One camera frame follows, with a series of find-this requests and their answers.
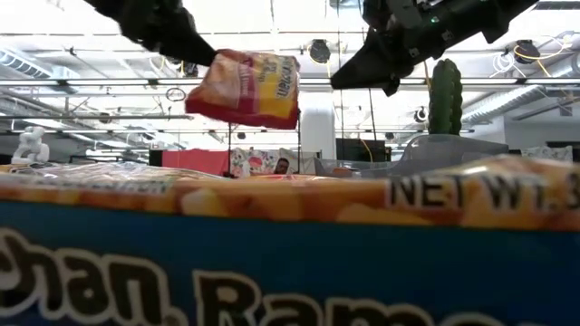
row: red and yellow snack bag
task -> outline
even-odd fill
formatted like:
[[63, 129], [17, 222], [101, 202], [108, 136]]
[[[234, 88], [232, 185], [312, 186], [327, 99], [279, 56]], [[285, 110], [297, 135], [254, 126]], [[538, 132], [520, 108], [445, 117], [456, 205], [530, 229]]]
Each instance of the red and yellow snack bag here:
[[220, 50], [187, 113], [247, 126], [295, 129], [298, 62], [292, 56]]

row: clear plastic bin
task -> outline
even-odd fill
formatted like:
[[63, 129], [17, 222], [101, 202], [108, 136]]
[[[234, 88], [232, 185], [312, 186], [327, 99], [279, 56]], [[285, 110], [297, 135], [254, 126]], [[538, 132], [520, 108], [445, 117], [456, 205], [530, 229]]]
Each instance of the clear plastic bin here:
[[419, 136], [397, 162], [353, 162], [315, 159], [317, 176], [383, 178], [450, 168], [480, 158], [507, 154], [508, 145], [452, 135]]

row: cable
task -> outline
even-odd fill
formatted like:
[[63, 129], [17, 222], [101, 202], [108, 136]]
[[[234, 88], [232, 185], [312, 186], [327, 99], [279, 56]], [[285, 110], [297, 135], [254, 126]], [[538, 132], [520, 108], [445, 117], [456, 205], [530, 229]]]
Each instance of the cable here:
[[232, 173], [232, 124], [227, 125], [227, 174]]
[[[358, 0], [358, 4], [359, 4], [359, 14], [362, 17], [363, 16], [363, 9], [361, 8], [361, 0]], [[361, 27], [361, 32], [362, 32], [362, 34], [361, 34], [361, 36], [362, 36], [362, 43], [364, 44], [364, 42], [366, 41], [364, 39], [364, 36], [365, 36], [364, 27]], [[374, 141], [376, 142], [377, 141], [377, 129], [376, 129], [376, 125], [374, 123], [374, 109], [372, 107], [372, 91], [371, 91], [371, 88], [369, 88], [369, 105], [371, 105], [372, 135], [374, 136]], [[362, 144], [369, 151], [369, 155], [371, 157], [371, 163], [372, 163], [372, 153], [371, 153], [371, 150], [369, 149], [368, 146], [366, 146], [366, 143], [364, 142], [364, 140], [362, 140]]]
[[423, 62], [423, 70], [425, 72], [425, 82], [427, 83], [427, 91], [431, 91], [431, 77], [429, 76], [429, 67], [427, 62]]
[[494, 56], [491, 64], [496, 72], [490, 75], [489, 78], [493, 78], [504, 72], [509, 72], [512, 68], [516, 68], [516, 59], [512, 55], [509, 55], [509, 53], [498, 53]]
[[151, 69], [152, 69], [154, 72], [157, 72], [157, 75], [158, 75], [158, 76], [160, 76], [160, 72], [162, 72], [162, 71], [161, 71], [161, 69], [162, 69], [162, 66], [161, 66], [161, 69], [160, 69], [160, 68], [158, 68], [158, 67], [155, 65], [155, 62], [153, 62], [153, 58], [149, 58], [149, 66], [151, 67]]
[[536, 62], [537, 65], [540, 66], [540, 69], [542, 69], [542, 72], [544, 72], [548, 78], [552, 78], [552, 75], [547, 71], [546, 66], [540, 60], [536, 60]]
[[554, 58], [555, 56], [560, 55], [564, 51], [564, 49], [566, 48], [566, 45], [565, 44], [557, 41], [556, 38], [554, 38], [554, 40], [561, 45], [560, 46], [560, 49], [558, 51], [556, 51], [555, 53], [551, 53], [551, 54], [546, 55], [546, 56], [538, 56], [538, 57], [535, 57], [535, 56], [529, 56], [529, 55], [525, 55], [525, 54], [519, 53], [517, 51], [517, 49], [519, 49], [519, 45], [516, 45], [516, 47], [514, 48], [514, 53], [517, 56], [522, 57], [524, 59], [528, 59], [528, 60], [547, 60], [547, 59], [550, 59], [550, 58]]
[[[341, 46], [341, 2], [336, 3], [336, 21], [337, 21], [337, 31], [336, 36], [338, 38], [338, 69], [341, 69], [343, 66], [341, 55], [342, 55], [342, 46]], [[341, 96], [341, 133], [342, 133], [342, 141], [341, 141], [341, 150], [343, 153], [344, 158], [344, 103], [343, 103], [343, 90], [339, 90]]]
[[371, 149], [369, 149], [369, 146], [366, 144], [366, 141], [364, 141], [364, 139], [359, 139], [362, 143], [362, 145], [366, 148], [366, 151], [369, 152], [369, 158], [371, 158], [371, 163], [372, 163], [372, 152]]
[[298, 174], [300, 174], [300, 163], [303, 165], [305, 159], [302, 155], [302, 126], [300, 119], [300, 110], [298, 110]]

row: white column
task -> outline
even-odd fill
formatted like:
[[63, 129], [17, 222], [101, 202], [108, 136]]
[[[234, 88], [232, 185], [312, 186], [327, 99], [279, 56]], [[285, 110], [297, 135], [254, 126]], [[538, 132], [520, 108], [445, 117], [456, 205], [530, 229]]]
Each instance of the white column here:
[[336, 159], [334, 102], [332, 93], [300, 93], [302, 151], [322, 151], [322, 158]]

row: ceiling pipe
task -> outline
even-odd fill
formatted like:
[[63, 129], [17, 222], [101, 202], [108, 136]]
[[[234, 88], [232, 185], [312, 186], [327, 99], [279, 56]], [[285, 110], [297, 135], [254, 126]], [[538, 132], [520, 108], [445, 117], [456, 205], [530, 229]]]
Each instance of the ceiling pipe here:
[[71, 55], [74, 59], [76, 59], [76, 61], [84, 64], [86, 67], [88, 67], [89, 69], [91, 69], [94, 72], [97, 72], [102, 77], [104, 77], [104, 78], [110, 78], [109, 75], [107, 75], [106, 73], [100, 71], [97, 67], [93, 66], [92, 64], [90, 64], [90, 63], [86, 62], [85, 60], [83, 60], [82, 58], [80, 58], [74, 48], [70, 48], [70, 49], [68, 49], [68, 51], [63, 52], [63, 53], [67, 53], [67, 55]]
[[580, 1], [540, 1], [534, 10], [578, 10]]
[[549, 112], [551, 110], [565, 109], [566, 108], [566, 105], [571, 105], [571, 104], [574, 104], [576, 102], [577, 102], [576, 99], [561, 100], [561, 101], [558, 101], [556, 104], [549, 104], [549, 105], [546, 105], [543, 108], [539, 108], [539, 109], [536, 109], [536, 110], [532, 110], [530, 112], [526, 112], [526, 113], [520, 114], [520, 115], [512, 118], [511, 120], [512, 121], [522, 121], [522, 120], [526, 120], [526, 119], [529, 119], [529, 118], [533, 118], [535, 116], [538, 116], [540, 114], [544, 114], [546, 112]]
[[[553, 78], [573, 78], [580, 76], [580, 56], [578, 53], [573, 54], [562, 61], [550, 65], [547, 67], [547, 71]], [[537, 72], [530, 77], [544, 77], [544, 72]], [[461, 122], [473, 125], [492, 120], [511, 110], [548, 98], [549, 95], [547, 92], [548, 90], [543, 85], [529, 85], [505, 93], [492, 94], [465, 108]]]
[[[275, 134], [290, 134], [290, 133], [295, 133], [298, 130], [280, 130], [280, 129], [271, 129], [271, 130], [267, 130], [267, 129], [263, 129], [263, 130], [256, 130], [256, 129], [238, 129], [236, 130], [236, 133], [238, 132], [244, 132], [246, 134], [264, 134], [264, 133], [275, 133]], [[391, 132], [391, 133], [411, 133], [411, 134], [417, 134], [417, 135], [424, 135], [429, 133], [428, 130], [425, 129], [377, 129], [375, 130], [376, 132], [380, 132], [380, 133], [387, 133], [387, 132]], [[7, 133], [22, 133], [24, 132], [24, 130], [5, 130], [5, 132]], [[459, 131], [462, 134], [468, 134], [468, 133], [474, 133], [475, 130], [473, 129], [462, 129]], [[48, 129], [45, 131], [45, 133], [61, 133], [61, 134], [116, 134], [116, 135], [128, 135], [128, 134], [135, 134], [135, 135], [139, 135], [139, 134], [170, 134], [170, 133], [176, 133], [176, 134], [199, 134], [199, 135], [205, 135], [205, 134], [228, 134], [229, 130], [228, 129], [110, 129], [110, 130], [105, 130], [105, 129], [89, 129], [89, 130], [74, 130], [74, 129]], [[336, 135], [339, 135], [342, 133], [342, 130], [337, 130], [336, 131]], [[353, 133], [353, 134], [373, 134], [373, 130], [372, 129], [345, 129], [344, 133]]]
[[[0, 90], [0, 95], [5, 95], [3, 99], [0, 99], [0, 111], [6, 115], [0, 116], [3, 120], [16, 120], [16, 119], [4, 119], [6, 117], [14, 117], [16, 115], [22, 115], [25, 117], [22, 120], [26, 120], [26, 123], [34, 124], [34, 120], [60, 120], [55, 119], [52, 114], [63, 114], [61, 110], [55, 108], [51, 105], [43, 103], [41, 101], [36, 101], [34, 99], [29, 99], [25, 96], [15, 94], [11, 91]], [[72, 121], [63, 124], [66, 128], [67, 126], [72, 129], [94, 129], [94, 124], [87, 122]], [[94, 140], [111, 140], [111, 137], [106, 137], [104, 135], [95, 135], [92, 137]], [[125, 138], [118, 138], [119, 141], [127, 142]], [[130, 143], [134, 146], [143, 146], [144, 144], [139, 141], [132, 141]]]
[[[93, 49], [79, 49], [75, 48], [75, 52], [85, 58], [87, 60], [92, 58], [104, 58], [104, 59], [113, 59], [116, 60], [118, 58], [130, 59], [130, 60], [145, 60], [145, 59], [156, 59], [160, 58], [161, 55], [158, 53], [150, 53], [144, 50], [123, 50], [123, 51], [116, 51], [114, 53], [104, 53], [102, 50], [93, 50]], [[341, 51], [341, 54], [355, 54], [359, 49], [349, 49], [348, 47]], [[257, 52], [268, 52], [273, 51], [273, 49], [259, 49], [255, 50]], [[503, 53], [503, 49], [486, 49], [486, 50], [447, 50], [445, 52], [446, 56], [454, 56], [454, 55], [492, 55], [497, 53]], [[44, 58], [58, 58], [69, 55], [67, 52], [63, 52], [61, 50], [32, 50], [26, 52], [29, 55], [33, 55], [38, 59]], [[279, 49], [279, 53], [281, 55], [296, 55], [300, 53], [299, 48], [295, 49]], [[338, 53], [338, 51], [331, 49], [331, 53]]]
[[[104, 117], [109, 120], [193, 120], [193, 116], [190, 115], [111, 115]], [[36, 117], [29, 115], [22, 116], [0, 116], [0, 120], [34, 120], [34, 119], [52, 119], [52, 120], [103, 120], [103, 117], [98, 115], [69, 115], [69, 116], [49, 116], [49, 117]]]
[[[463, 91], [511, 91], [517, 86], [511, 85], [464, 85]], [[562, 96], [562, 91], [570, 91], [572, 93], [579, 92], [580, 86], [547, 86], [546, 89], [548, 90], [547, 95], [551, 98], [560, 97]], [[400, 87], [400, 91], [426, 91], [426, 85], [402, 85]], [[22, 90], [13, 91], [19, 95], [28, 95], [31, 92], [26, 88]], [[305, 92], [322, 92], [322, 91], [329, 91], [328, 88], [323, 87], [313, 87], [313, 88], [305, 88], [300, 90], [301, 93]], [[50, 98], [50, 99], [61, 99], [61, 98], [120, 98], [120, 97], [151, 97], [151, 96], [162, 96], [164, 97], [167, 95], [166, 91], [142, 91], [142, 92], [125, 92], [125, 91], [80, 91], [75, 94], [65, 94], [65, 93], [57, 93], [57, 92], [35, 92], [34, 97], [36, 99], [43, 99], [43, 98]], [[147, 110], [150, 108], [135, 108], [139, 110]]]
[[[59, 65], [44, 68], [41, 64], [33, 62], [33, 59], [28, 58], [26, 54], [5, 48], [0, 48], [0, 65], [34, 80], [79, 78], [79, 74], [71, 69]], [[76, 89], [63, 87], [59, 91], [75, 93]]]

